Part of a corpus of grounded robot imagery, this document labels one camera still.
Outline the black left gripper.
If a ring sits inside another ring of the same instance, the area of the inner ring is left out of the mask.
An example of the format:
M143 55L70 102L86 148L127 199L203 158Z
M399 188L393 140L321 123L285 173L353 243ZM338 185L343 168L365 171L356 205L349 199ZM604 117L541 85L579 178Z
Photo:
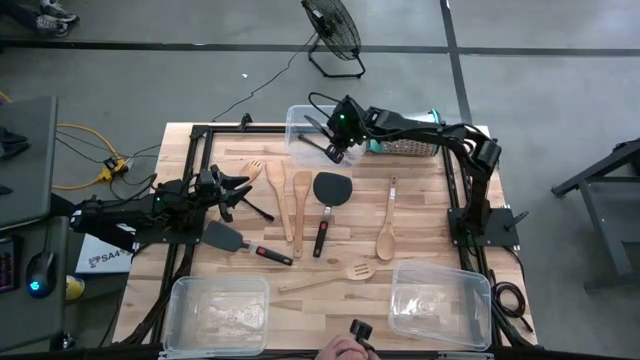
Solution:
M253 189L251 185L236 189L249 181L247 176L229 176L224 174L217 165L212 166L212 176L216 182L216 192L213 196L203 197L197 194L198 205L207 208L217 205L221 218L229 223L233 221L229 208L235 207Z

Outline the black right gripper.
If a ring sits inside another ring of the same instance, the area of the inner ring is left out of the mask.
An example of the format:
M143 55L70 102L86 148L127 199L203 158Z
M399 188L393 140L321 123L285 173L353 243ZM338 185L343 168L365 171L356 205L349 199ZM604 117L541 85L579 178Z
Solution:
M327 125L332 133L331 145L325 150L325 155L334 163L340 163L345 149L361 145L366 134L361 122L365 117L365 110L351 96L345 96L335 106Z

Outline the slim black plastic utensil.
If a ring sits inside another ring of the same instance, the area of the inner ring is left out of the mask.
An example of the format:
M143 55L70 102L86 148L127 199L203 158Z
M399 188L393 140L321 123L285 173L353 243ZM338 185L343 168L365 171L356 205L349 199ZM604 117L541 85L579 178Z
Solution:
M310 138L308 138L307 136L305 136L304 134L298 134L297 136L299 141L302 141L303 143L306 143L316 149L319 149L321 152L326 153L327 148L323 147L319 144L317 144L316 142L312 141Z
M323 136L325 136L327 139L331 140L332 139L332 135L329 133L329 131L315 118L309 116L309 115L305 115L304 116L305 120L319 133L321 133Z
M259 207L257 207L256 205L254 205L253 203L251 203L249 200L247 200L246 198L242 199L242 202L246 205L248 205L251 209L253 209L256 213L258 213L265 221L267 221L268 223L272 223L274 221L274 217L263 211L262 209L260 209Z

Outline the wooden fork spoon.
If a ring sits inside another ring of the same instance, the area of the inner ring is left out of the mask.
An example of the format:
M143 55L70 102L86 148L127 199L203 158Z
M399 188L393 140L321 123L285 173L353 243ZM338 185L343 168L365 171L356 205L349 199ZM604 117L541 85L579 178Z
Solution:
M250 184L260 175L263 167L264 163L261 160L250 160L240 170L239 175L241 177L246 177L246 183Z

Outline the round black spatula red handle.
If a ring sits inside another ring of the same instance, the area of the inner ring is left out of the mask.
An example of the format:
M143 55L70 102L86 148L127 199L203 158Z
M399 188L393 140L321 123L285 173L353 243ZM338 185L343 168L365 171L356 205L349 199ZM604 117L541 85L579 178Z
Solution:
M350 199L353 192L352 180L336 173L320 172L314 179L313 192L317 200L324 205L313 249L313 257L319 258L326 239L331 210Z

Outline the square black spatula red handle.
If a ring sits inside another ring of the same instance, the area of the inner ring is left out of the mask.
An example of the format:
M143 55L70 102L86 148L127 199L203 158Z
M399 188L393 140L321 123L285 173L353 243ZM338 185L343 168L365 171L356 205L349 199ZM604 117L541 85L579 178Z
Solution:
M236 253L246 250L286 266L293 265L293 259L266 247L245 242L237 230L217 221L211 221L203 230L201 241L204 244L227 252Z

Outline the slotted wooden spatula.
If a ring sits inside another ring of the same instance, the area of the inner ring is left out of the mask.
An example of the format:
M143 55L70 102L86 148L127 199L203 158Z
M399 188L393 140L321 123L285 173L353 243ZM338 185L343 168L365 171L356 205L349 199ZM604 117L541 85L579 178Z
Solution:
M373 261L356 261L341 270L321 272L307 279L290 282L278 287L280 292L290 292L337 280L363 281L371 278L377 270Z

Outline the clear plastic bin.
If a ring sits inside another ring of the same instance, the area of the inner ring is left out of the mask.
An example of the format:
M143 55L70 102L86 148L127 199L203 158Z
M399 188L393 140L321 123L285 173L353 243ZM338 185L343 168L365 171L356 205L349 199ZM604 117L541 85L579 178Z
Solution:
M171 290L161 360L255 356L266 348L270 285L262 276L182 277Z
M305 120L304 116L309 115L318 120L332 135L327 125L328 117L326 117L325 114L331 115L334 108L334 105L319 105L319 110L317 110L312 105L293 105L288 109L284 142L287 152L297 166L318 168L353 167L358 164L365 155L366 144L355 145L349 147L345 151L342 161L336 164L319 149L298 140L298 134L304 134L312 141L327 148L331 144L330 140L316 131Z
M403 336L484 351L492 343L491 306L485 276L402 260L392 275L388 324Z

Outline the teal and steel box grater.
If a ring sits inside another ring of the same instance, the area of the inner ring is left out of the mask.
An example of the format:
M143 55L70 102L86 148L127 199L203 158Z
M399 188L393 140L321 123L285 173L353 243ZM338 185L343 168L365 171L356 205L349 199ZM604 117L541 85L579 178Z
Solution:
M439 124L441 122L441 116L435 109L404 114L403 117L424 123ZM439 149L440 147L438 145L421 143L414 140L397 140L394 142L370 140L367 143L367 151L375 154L434 157L438 154Z

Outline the yellow power plug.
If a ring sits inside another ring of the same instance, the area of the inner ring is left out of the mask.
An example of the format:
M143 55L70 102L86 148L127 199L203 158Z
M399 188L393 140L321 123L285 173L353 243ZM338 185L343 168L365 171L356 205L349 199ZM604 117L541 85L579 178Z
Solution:
M103 161L103 168L96 180L98 182L111 182L116 176L123 175L129 171L127 162L118 157L110 157Z

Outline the black floor fan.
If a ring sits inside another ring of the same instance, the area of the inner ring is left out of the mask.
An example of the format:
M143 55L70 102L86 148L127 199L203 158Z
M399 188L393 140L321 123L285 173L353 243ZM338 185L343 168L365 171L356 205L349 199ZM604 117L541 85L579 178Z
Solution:
M307 18L317 37L307 52L308 60L326 78L360 79L366 68L360 58L361 38L357 26L341 0L301 0ZM360 71L353 74L330 74L314 59L314 52L323 41L330 52L343 61L357 61Z

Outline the white printed box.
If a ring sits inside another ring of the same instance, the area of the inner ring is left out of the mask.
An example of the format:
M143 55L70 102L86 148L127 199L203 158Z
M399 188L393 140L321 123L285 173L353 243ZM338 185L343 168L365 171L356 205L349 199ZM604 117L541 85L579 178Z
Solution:
M76 265L76 274L128 273L132 254L86 234Z

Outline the yellow round object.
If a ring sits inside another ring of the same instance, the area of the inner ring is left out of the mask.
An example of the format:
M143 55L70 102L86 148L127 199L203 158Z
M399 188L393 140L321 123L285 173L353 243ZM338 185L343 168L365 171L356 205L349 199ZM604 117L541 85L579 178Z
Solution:
M67 275L65 285L65 300L78 300L83 295L85 288L86 285L83 279L77 278L72 275Z

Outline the person's hand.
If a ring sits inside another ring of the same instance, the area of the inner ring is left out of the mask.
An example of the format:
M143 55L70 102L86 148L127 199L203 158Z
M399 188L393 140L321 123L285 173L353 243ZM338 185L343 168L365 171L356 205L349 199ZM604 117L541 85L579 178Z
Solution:
M372 350L367 350L347 336L334 337L315 356L314 360L381 360Z

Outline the grey desk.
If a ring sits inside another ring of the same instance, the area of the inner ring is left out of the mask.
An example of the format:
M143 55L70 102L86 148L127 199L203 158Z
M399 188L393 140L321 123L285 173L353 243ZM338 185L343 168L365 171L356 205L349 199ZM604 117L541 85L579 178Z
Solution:
M49 213L58 100L38 97L0 106L0 126L27 138L29 148L0 161L0 230L35 222Z
M62 333L65 306L66 250L68 220L64 217L13 228L2 235L9 238L15 250L11 253L13 279L17 287L0 291L0 352L49 340ZM51 265L55 285L42 298L28 292L29 261L42 251L54 254ZM0 286L7 273L4 264L8 245L0 245Z

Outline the black computer mouse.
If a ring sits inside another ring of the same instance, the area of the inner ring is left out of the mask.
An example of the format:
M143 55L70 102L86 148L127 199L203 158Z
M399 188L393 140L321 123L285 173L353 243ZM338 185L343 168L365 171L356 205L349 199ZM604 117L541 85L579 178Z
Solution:
M33 298L49 296L56 286L56 254L42 251L34 255L26 268L27 291Z

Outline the black object on desk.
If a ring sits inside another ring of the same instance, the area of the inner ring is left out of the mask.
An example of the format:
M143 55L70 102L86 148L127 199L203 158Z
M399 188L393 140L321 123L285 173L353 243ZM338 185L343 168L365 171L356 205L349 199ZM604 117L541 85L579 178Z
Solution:
M29 147L30 144L26 137L0 126L0 161L10 160Z

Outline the black keyboard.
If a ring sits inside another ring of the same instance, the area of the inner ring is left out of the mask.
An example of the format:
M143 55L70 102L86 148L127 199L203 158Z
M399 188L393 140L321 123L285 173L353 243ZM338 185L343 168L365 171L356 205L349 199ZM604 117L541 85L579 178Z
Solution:
M20 238L0 238L0 294L19 287Z

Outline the person's shoe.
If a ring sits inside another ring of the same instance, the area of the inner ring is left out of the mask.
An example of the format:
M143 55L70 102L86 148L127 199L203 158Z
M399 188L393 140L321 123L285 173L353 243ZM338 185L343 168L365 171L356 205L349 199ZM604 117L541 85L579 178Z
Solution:
M39 1L42 14L50 19L54 19L67 24L74 24L80 20L78 15L66 10L60 4L59 0Z
M50 19L44 15L40 15L36 17L35 31L38 35L65 37L69 32L69 26L57 19Z

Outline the black metal stand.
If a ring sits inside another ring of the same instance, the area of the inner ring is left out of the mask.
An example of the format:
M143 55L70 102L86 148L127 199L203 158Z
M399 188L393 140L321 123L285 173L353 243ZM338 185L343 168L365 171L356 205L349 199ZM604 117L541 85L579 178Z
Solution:
M626 250L628 245L640 245L640 174L612 174L636 159L640 159L640 138L617 144L609 155L551 189L558 198L573 190L581 193L615 268L613 276L585 283L588 293L640 286L640 270L633 268Z

